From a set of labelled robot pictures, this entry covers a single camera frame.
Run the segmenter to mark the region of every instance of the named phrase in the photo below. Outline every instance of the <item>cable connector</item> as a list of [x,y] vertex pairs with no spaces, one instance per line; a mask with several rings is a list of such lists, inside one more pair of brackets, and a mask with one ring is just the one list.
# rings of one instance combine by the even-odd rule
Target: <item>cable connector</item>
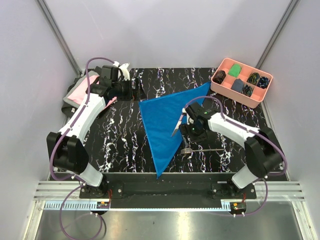
[[119,67],[120,63],[118,61],[114,61],[113,66]]

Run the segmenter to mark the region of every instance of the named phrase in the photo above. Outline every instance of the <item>rolled sock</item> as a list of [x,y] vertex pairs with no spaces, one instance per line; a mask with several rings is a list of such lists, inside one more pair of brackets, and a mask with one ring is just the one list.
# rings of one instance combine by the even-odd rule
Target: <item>rolled sock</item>
[[262,77],[260,77],[257,86],[259,88],[266,89],[268,87],[269,83],[270,83],[269,78],[267,78],[266,76],[262,76]]
[[257,72],[252,73],[249,78],[248,78],[248,83],[253,84],[253,85],[257,85],[258,81],[259,81],[260,75]]
[[248,96],[248,97],[251,97],[253,91],[254,91],[254,90],[252,89],[251,86],[245,85],[241,93],[242,93],[243,95],[246,95],[246,96]]
[[238,75],[240,74],[240,72],[241,72],[241,66],[239,64],[233,64],[233,66],[230,68],[228,74],[230,76],[237,78]]
[[234,83],[232,84],[231,89],[233,91],[241,93],[244,86],[245,86],[245,83],[240,78],[237,78],[236,80],[234,80]]
[[223,70],[220,70],[220,71],[217,71],[214,78],[213,78],[213,81],[217,84],[221,84],[223,82],[223,80],[225,79],[226,77],[226,72],[223,71]]

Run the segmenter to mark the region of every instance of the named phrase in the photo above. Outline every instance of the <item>folded fabric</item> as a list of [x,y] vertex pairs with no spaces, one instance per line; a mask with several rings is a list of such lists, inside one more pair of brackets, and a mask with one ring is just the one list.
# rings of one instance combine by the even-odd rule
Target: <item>folded fabric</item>
[[259,73],[254,72],[249,76],[247,82],[253,85],[257,85],[259,78],[260,78]]
[[239,64],[233,64],[233,66],[230,68],[228,74],[230,76],[233,76],[237,78],[241,72],[241,66]]
[[193,98],[207,95],[209,88],[210,82],[207,82],[191,90],[139,102],[157,177],[164,172],[182,142],[180,131],[171,137],[182,108]]
[[269,82],[270,82],[269,78],[267,78],[266,76],[262,76],[262,77],[260,77],[257,86],[259,88],[266,89],[269,85]]
[[252,89],[251,86],[245,85],[241,93],[243,95],[246,95],[247,97],[251,97],[253,92],[254,92],[254,90]]
[[226,77],[226,72],[223,70],[217,71],[214,75],[213,81],[217,84],[221,84]]
[[231,89],[233,91],[241,93],[244,86],[245,86],[245,83],[240,78],[237,78],[236,80],[234,80],[234,83],[232,84]]
[[[90,84],[92,84],[98,77],[99,75],[96,72],[90,71],[89,72]],[[75,108],[78,108],[85,98],[87,88],[88,88],[88,81],[87,81],[87,77],[84,76],[81,79],[79,79],[76,85],[68,92],[68,94],[63,98],[63,101],[65,101],[67,104],[70,104]],[[116,99],[117,98],[114,97],[111,101],[109,101],[106,105],[106,108],[109,105],[111,105]]]

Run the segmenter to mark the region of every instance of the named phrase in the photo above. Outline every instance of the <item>white wall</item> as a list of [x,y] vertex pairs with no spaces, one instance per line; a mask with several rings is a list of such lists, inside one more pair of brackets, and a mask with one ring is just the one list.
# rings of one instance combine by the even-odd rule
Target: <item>white wall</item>
[[302,0],[262,69],[274,81],[265,102],[288,158],[293,180],[300,181],[320,236],[320,1]]
[[255,66],[290,1],[46,2],[81,68],[96,56],[177,68],[215,67],[226,57]]
[[36,1],[1,1],[0,23],[0,239],[18,240],[48,176],[46,137],[63,124],[75,73]]

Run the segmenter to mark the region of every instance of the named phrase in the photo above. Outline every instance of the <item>pink cloth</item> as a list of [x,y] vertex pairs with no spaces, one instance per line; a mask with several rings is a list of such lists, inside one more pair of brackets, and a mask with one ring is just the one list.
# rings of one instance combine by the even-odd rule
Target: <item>pink cloth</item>
[[[89,77],[90,84],[92,84],[96,80],[97,77],[99,77],[99,76],[98,75],[93,75],[93,76]],[[70,100],[76,102],[77,104],[81,105],[81,103],[83,102],[83,100],[85,98],[85,94],[86,94],[87,88],[88,88],[88,81],[87,81],[87,78],[85,78],[79,84],[79,86],[73,91],[73,93],[71,93],[68,96],[68,99],[70,99]],[[111,101],[109,101],[104,109],[109,107],[115,100],[117,100],[117,97],[114,97]]]

